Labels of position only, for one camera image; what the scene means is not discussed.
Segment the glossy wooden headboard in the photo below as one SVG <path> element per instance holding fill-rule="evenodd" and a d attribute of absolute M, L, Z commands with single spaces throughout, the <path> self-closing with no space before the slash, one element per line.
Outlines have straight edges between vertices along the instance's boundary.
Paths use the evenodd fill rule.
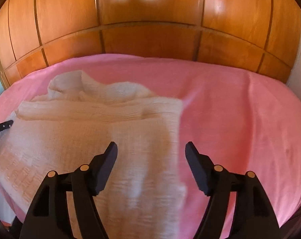
<path fill-rule="evenodd" d="M 295 0 L 0 0 L 0 82 L 70 58 L 121 53 L 231 66 L 286 82 Z"/>

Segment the pink bed cover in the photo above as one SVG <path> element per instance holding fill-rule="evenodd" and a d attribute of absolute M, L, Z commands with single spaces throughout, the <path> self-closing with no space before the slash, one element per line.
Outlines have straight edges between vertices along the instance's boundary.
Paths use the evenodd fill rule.
<path fill-rule="evenodd" d="M 21 102 L 47 93 L 52 79 L 82 71 L 96 82 L 137 83 L 182 101 L 178 175 L 186 193 L 177 238 L 194 236 L 208 198 L 198 190 L 185 157 L 192 141 L 216 164 L 258 176 L 279 225 L 301 206 L 301 102 L 277 81 L 246 70 L 174 59 L 105 54 L 73 58 L 36 71 L 0 96 L 0 122 Z"/>

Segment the cream knitted sweater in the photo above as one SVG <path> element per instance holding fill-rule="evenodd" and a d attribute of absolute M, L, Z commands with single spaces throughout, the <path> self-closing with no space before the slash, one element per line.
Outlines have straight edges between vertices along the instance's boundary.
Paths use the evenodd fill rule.
<path fill-rule="evenodd" d="M 178 175 L 182 101 L 137 83 L 104 85 L 82 71 L 52 79 L 0 133 L 0 184 L 26 212 L 45 175 L 74 171 L 105 151 L 118 157 L 94 201 L 111 238 L 177 238 L 186 188 Z"/>

